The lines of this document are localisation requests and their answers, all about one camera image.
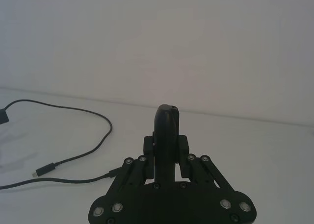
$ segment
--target black cable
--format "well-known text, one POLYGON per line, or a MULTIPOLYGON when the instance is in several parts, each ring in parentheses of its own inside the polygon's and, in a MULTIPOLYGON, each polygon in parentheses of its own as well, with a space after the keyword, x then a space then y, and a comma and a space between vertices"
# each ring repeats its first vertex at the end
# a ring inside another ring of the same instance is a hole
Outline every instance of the black cable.
MULTIPOLYGON (((85 110, 85 109, 81 109, 81 108, 75 108, 75 107, 67 107, 67 106, 60 106, 60 105, 53 105, 53 104, 48 104, 48 103, 44 103, 44 102, 40 102, 40 101, 36 101, 36 100, 29 100, 29 99, 20 99, 20 100, 15 100, 13 102, 11 102, 10 104, 8 104, 4 109, 0 110, 0 124, 6 123, 8 122, 8 117, 6 114, 6 110, 18 103, 18 102, 23 102, 23 101, 27 101, 27 102, 32 102, 32 103, 37 103, 37 104, 41 104, 41 105, 46 105, 46 106, 51 106, 51 107, 56 107, 56 108, 62 108, 62 109, 70 109, 70 110, 77 110, 77 111, 83 111, 83 112, 87 112, 93 115, 97 115, 103 119, 105 119, 108 124, 110 125, 110 129, 109 131, 105 134, 105 136, 100 140, 100 142, 96 145, 96 147, 94 147, 93 149, 89 150, 88 152, 85 152, 83 154, 65 159, 65 160, 61 160, 59 162, 55 162, 55 163, 50 163, 46 166, 43 166, 39 169, 36 170, 36 173, 34 173, 34 176, 41 176, 43 174, 46 174, 52 170, 54 170, 58 165, 63 164, 63 163, 67 163, 70 162, 72 160, 75 159, 79 159, 82 158, 86 155, 89 155, 91 153, 93 153, 94 151, 96 151, 104 142, 104 140, 108 137, 108 135, 112 132, 112 123, 111 121, 104 115, 90 111, 90 110, 85 110)), ((0 186, 0 190, 4 190, 4 189, 9 189, 9 188, 13 188, 13 187, 17 187, 17 186, 22 186, 22 185, 26 185, 29 183, 34 183, 34 182, 41 182, 41 181, 52 181, 52 182, 61 182, 61 183, 71 183, 71 184, 82 184, 82 183, 90 183, 90 182, 94 182, 94 181, 98 181, 100 179, 106 178, 106 177, 113 177, 116 176, 116 172, 117 170, 112 170, 110 171, 108 174, 96 177, 96 178, 92 178, 92 179, 86 179, 86 180, 68 180, 68 179, 60 179, 60 178, 53 178, 53 177, 47 177, 47 178, 35 178, 35 179, 30 179, 30 180, 26 180, 26 181, 22 181, 22 182, 18 182, 18 183, 14 183, 14 184, 10 184, 10 185, 5 185, 5 186, 0 186)))

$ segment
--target white table surface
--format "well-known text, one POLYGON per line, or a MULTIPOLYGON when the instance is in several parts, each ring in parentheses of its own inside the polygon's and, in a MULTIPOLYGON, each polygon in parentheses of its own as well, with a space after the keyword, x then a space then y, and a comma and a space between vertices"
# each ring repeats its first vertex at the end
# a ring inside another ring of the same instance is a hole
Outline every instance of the white table surface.
MULTIPOLYGON (((154 130, 157 108, 1 89, 0 108, 22 98, 90 109, 113 122, 113 133, 97 152, 60 166, 47 177, 105 174, 120 167, 124 158, 142 154, 143 138, 154 130)), ((108 130, 108 124, 93 115, 28 102, 7 112, 10 122, 0 125, 0 185, 30 179, 41 166, 92 149, 108 130)), ((208 154, 233 188, 252 199, 256 224, 313 223, 313 128, 180 114, 180 134, 188 136, 191 153, 208 154)), ((87 224, 90 205, 112 181, 45 182, 0 191, 0 223, 87 224)))

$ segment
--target bolt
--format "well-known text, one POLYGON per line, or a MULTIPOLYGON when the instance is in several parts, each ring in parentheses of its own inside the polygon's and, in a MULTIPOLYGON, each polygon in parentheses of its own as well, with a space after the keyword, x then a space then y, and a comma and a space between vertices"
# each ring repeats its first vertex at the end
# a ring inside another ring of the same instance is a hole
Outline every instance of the bolt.
POLYGON ((222 199, 222 200, 220 201, 220 205, 221 205, 223 208, 225 208, 225 209, 231 208, 231 203, 230 203, 230 201, 227 200, 227 199, 222 199))
POLYGON ((251 211, 251 207, 250 207, 246 202, 241 202, 241 203, 240 203, 240 208, 241 208, 244 212, 250 212, 250 211, 251 211))
POLYGON ((133 162, 133 160, 131 160, 131 159, 126 160, 126 164, 131 164, 132 162, 133 162))
POLYGON ((122 204, 120 204, 120 203, 115 203, 115 204, 112 206, 112 211, 113 211, 114 213, 118 213, 118 212, 120 212, 120 211, 122 210, 122 208, 123 208, 122 204))
POLYGON ((203 160, 204 162, 207 162, 207 161, 209 161, 209 158, 208 158, 208 156, 205 156, 205 155, 204 155, 204 156, 202 157, 202 160, 203 160))
POLYGON ((144 162, 145 160, 146 160, 146 157, 145 157, 145 156, 141 156, 141 157, 139 158, 139 161, 144 162))
POLYGON ((193 154, 189 154, 189 155, 187 156, 187 158, 188 158, 189 160, 193 160, 193 159, 195 159, 195 156, 194 156, 193 154))
POLYGON ((233 221, 234 223, 238 223, 240 221, 240 218, 237 214, 231 214, 230 215, 230 219, 231 221, 233 221))
POLYGON ((185 183, 185 182, 181 182, 181 183, 180 183, 180 187, 181 187, 182 189, 186 188, 186 183, 185 183))
POLYGON ((103 208, 103 207, 96 207, 96 208, 94 209, 93 216, 94 216, 94 217, 99 217, 99 216, 101 216, 103 213, 104 213, 104 208, 103 208))
POLYGON ((114 224, 114 223, 115 223, 114 218, 109 218, 109 219, 107 220, 107 224, 114 224))
POLYGON ((159 189, 159 188, 160 188, 159 183, 154 183, 153 188, 154 188, 154 189, 159 189))

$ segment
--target silver screw head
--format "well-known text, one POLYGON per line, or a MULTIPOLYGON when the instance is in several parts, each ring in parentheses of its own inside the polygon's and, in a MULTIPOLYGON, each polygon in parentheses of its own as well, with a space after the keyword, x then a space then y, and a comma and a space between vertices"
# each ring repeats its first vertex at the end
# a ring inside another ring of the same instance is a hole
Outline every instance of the silver screw head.
POLYGON ((103 208, 103 207, 96 207, 96 208, 94 209, 93 216, 94 216, 94 217, 99 217, 99 216, 101 216, 103 213, 104 213, 104 208, 103 208))
POLYGON ((230 203, 230 201, 227 200, 227 199, 222 199, 222 200, 220 201, 220 205, 221 205, 221 207, 223 207, 223 208, 225 208, 225 209, 231 208, 231 203, 230 203))
POLYGON ((113 206, 112 206, 112 211, 114 213, 118 213, 122 210, 123 206, 121 203, 115 203, 113 206))
POLYGON ((132 162, 133 162, 133 160, 131 160, 131 159, 126 160, 126 164, 131 164, 132 162))
POLYGON ((193 154, 189 154, 189 155, 187 156, 187 158, 188 158, 189 160, 193 160, 193 159, 195 159, 195 156, 194 156, 193 154))
POLYGON ((145 157, 145 156, 141 156, 141 157, 139 158, 139 161, 144 162, 145 160, 146 160, 146 157, 145 157))
POLYGON ((241 202, 240 203, 240 208, 244 211, 244 212, 250 212, 252 209, 251 207, 246 203, 246 202, 241 202))
POLYGON ((207 161, 209 161, 209 158, 208 158, 208 156, 203 156, 203 157, 202 157, 202 160, 203 160, 204 162, 207 162, 207 161))

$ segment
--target white wall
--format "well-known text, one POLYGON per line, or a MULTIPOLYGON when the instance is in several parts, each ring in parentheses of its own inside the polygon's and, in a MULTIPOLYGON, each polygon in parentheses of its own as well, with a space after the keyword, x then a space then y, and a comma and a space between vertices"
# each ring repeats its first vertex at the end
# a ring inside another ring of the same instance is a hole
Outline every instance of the white wall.
POLYGON ((314 124, 313 0, 0 0, 0 86, 314 124))

